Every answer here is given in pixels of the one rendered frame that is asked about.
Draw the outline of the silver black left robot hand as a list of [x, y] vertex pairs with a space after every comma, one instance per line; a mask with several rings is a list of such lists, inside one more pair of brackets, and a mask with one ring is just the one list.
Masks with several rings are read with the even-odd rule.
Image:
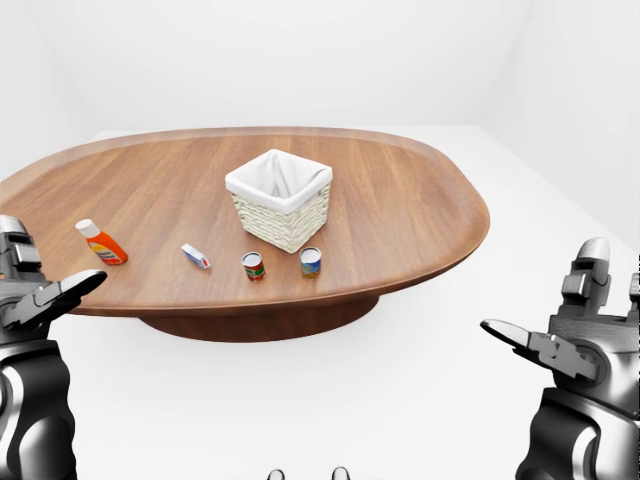
[[107, 278], [89, 269], [50, 281], [41, 267], [24, 224], [0, 214], [0, 346], [45, 339], [53, 320], [78, 307]]

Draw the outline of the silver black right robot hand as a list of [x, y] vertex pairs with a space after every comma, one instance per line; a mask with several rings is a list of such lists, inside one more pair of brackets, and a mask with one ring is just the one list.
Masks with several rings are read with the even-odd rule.
[[487, 319], [481, 327], [513, 352], [553, 372], [560, 389], [640, 421], [640, 274], [632, 274], [631, 306], [622, 316], [602, 314], [612, 284], [610, 246], [596, 237], [581, 246], [565, 276], [562, 304], [546, 332]]

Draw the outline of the white lined wicker basket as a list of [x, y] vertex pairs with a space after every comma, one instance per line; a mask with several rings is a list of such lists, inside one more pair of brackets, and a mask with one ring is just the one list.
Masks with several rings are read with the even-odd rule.
[[327, 222], [332, 180], [330, 166], [271, 149], [226, 174], [225, 186], [248, 233], [295, 253]]

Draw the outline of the orange bottle with white cap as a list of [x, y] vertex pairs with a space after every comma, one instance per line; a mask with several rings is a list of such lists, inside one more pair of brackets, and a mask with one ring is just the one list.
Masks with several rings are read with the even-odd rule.
[[107, 265], [122, 265], [128, 255], [123, 248], [91, 219], [82, 219], [75, 228], [85, 238], [89, 248]]

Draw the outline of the small white blue box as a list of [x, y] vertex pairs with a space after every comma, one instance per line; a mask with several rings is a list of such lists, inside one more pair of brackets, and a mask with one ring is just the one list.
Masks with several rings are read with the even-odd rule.
[[202, 269], [210, 268], [210, 262], [207, 256], [192, 245], [185, 243], [181, 246], [181, 250], [183, 251], [185, 256], [195, 265], [199, 266]]

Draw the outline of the round dark wooden table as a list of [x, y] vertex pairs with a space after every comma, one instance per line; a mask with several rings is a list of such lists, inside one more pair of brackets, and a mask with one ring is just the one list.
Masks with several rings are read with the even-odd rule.
[[[333, 170], [327, 223], [311, 238], [315, 278], [241, 226], [224, 178], [271, 149]], [[101, 266], [75, 224], [93, 220], [126, 251], [86, 296], [81, 315], [134, 317], [208, 341], [303, 337], [346, 325], [385, 293], [468, 257], [489, 228], [487, 207], [459, 169], [423, 143], [389, 134], [303, 127], [155, 132], [71, 148], [0, 183], [0, 213], [18, 217], [51, 280]], [[181, 250], [204, 253], [209, 269]], [[258, 252], [265, 277], [242, 257]]]

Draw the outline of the red green labelled tin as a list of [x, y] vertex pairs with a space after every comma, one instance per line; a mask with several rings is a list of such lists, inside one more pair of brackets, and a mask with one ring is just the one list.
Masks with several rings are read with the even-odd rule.
[[265, 277], [262, 256], [258, 252], [248, 252], [241, 260], [245, 273], [250, 281], [260, 281]]

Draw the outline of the blue yellow labelled tin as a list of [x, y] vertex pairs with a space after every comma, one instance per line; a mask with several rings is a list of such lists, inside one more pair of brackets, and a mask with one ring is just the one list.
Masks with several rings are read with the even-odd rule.
[[306, 247], [300, 252], [300, 266], [305, 278], [315, 278], [321, 271], [322, 253], [316, 247]]

